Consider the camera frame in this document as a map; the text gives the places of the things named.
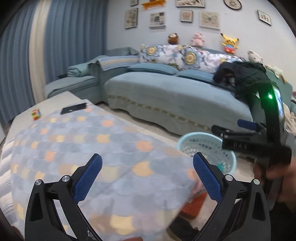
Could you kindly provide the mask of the right hand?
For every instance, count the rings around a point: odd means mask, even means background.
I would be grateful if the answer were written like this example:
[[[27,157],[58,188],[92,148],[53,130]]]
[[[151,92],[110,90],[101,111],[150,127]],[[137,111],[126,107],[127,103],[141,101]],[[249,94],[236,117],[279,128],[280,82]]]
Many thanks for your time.
[[[292,212],[295,212],[295,157],[292,157],[289,165],[274,165],[265,173],[262,167],[255,163],[253,173],[262,184],[265,180],[282,178],[281,192],[277,201],[284,203]]]

